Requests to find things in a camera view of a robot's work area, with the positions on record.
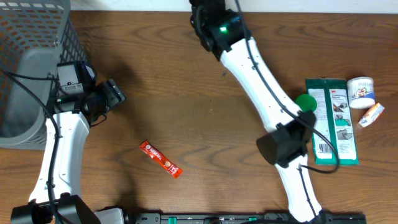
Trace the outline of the red stick sachet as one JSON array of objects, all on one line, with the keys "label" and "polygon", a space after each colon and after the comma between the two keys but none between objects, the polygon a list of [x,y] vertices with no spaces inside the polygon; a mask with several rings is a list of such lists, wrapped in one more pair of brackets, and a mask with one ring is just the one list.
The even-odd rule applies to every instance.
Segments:
[{"label": "red stick sachet", "polygon": [[139,147],[144,153],[146,153],[152,160],[156,161],[156,163],[158,163],[175,179],[177,179],[183,173],[183,170],[181,168],[168,160],[148,140],[144,141]]}]

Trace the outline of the green 3M package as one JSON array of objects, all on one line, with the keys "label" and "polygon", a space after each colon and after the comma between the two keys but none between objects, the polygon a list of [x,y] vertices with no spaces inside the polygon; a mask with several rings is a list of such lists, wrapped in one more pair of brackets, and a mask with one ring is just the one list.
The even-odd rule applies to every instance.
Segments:
[{"label": "green 3M package", "polygon": [[346,81],[342,79],[307,79],[308,94],[317,102],[315,129],[338,151],[340,164],[359,164]]}]

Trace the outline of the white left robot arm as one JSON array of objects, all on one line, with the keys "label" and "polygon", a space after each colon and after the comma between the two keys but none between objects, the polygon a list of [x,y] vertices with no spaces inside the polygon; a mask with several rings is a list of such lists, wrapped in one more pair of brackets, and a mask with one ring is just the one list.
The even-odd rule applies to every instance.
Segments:
[{"label": "white left robot arm", "polygon": [[12,223],[129,223],[121,207],[92,211],[81,197],[83,148],[100,116],[126,99],[114,80],[67,84],[45,109],[47,142],[39,178],[27,205],[15,207]]}]

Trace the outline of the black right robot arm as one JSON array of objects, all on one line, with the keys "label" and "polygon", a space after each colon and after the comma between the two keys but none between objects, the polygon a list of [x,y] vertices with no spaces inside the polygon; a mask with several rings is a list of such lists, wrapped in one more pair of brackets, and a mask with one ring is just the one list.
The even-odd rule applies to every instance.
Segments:
[{"label": "black right robot arm", "polygon": [[227,9],[224,1],[190,0],[190,4],[190,23],[202,46],[234,75],[257,109],[267,133],[256,145],[282,179],[290,214],[302,223],[316,220],[322,206],[306,170],[315,115],[303,112],[281,88],[241,13]]}]

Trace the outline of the green-lid jar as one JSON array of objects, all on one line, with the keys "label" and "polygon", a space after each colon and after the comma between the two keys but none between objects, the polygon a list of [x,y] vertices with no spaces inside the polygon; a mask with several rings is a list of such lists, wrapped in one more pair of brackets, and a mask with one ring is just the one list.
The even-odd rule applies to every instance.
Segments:
[{"label": "green-lid jar", "polygon": [[318,105],[316,99],[309,94],[299,95],[295,102],[303,112],[314,112]]}]

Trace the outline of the white blue-label tub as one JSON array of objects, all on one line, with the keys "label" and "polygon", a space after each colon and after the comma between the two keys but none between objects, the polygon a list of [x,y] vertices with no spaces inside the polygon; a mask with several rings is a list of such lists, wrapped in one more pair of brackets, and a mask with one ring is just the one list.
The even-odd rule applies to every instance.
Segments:
[{"label": "white blue-label tub", "polygon": [[349,106],[352,109],[366,109],[376,104],[372,78],[353,78],[347,82],[347,87]]}]

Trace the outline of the orange snack packet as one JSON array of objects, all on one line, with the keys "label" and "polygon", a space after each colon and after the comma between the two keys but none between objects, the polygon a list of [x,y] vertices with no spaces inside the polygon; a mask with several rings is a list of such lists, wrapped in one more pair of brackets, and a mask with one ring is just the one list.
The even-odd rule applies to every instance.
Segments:
[{"label": "orange snack packet", "polygon": [[376,103],[373,107],[371,107],[365,114],[364,116],[359,120],[359,125],[362,128],[365,128],[375,122],[377,118],[382,114],[384,111],[385,107],[381,105],[380,103]]}]

